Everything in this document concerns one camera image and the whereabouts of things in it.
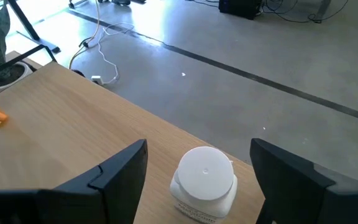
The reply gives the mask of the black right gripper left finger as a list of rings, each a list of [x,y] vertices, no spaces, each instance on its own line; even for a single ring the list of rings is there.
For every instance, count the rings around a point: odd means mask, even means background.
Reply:
[[[0,190],[0,224],[133,224],[147,161],[140,139],[54,189]]]

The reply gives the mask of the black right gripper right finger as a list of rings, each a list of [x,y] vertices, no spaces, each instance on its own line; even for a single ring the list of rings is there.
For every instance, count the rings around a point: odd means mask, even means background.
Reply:
[[[259,138],[250,158],[265,197],[256,224],[358,224],[358,180]]]

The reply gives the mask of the white square labelled bottle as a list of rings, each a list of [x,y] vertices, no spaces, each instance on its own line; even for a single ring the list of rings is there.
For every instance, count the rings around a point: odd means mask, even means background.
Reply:
[[[184,215],[202,224],[221,224],[237,193],[232,161],[213,147],[189,150],[173,175],[170,193]]]

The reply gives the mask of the white round plant pot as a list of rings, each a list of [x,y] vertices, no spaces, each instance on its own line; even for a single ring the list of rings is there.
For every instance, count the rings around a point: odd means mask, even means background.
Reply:
[[[33,71],[24,62],[17,62],[10,68],[0,72],[0,92],[13,86],[23,78],[29,76]]]

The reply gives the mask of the black metal table leg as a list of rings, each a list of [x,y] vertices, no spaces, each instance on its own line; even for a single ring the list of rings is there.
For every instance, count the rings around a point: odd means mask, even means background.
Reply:
[[[58,46],[40,38],[40,36],[35,31],[32,24],[29,22],[28,18],[25,16],[16,0],[7,0],[7,2],[27,32],[27,34],[22,34],[23,36],[27,37],[28,39],[39,45],[47,46],[55,54],[60,52],[60,48]]]

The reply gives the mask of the grey metal table leg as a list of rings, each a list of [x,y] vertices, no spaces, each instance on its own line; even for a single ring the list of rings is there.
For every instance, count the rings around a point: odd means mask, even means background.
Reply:
[[[323,19],[323,16],[325,15],[326,11],[328,10],[328,7],[332,0],[320,0],[321,4],[319,6],[319,9],[316,13],[316,16],[314,17],[314,20],[321,21]]]

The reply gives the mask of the black computer tower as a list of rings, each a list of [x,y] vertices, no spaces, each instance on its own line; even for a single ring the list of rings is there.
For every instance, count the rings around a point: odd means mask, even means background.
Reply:
[[[261,4],[262,0],[219,0],[218,9],[221,13],[254,20]]]

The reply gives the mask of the black wheeled chair base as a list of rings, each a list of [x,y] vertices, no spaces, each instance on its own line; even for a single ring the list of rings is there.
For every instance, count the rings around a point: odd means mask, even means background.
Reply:
[[[73,3],[73,0],[68,0],[68,7],[71,9],[74,9],[75,6],[85,2],[87,0],[79,0],[77,3]],[[138,2],[140,4],[145,4],[147,0],[96,0],[98,3],[104,3],[104,2],[112,2],[117,5],[121,6],[128,6],[131,2]]]

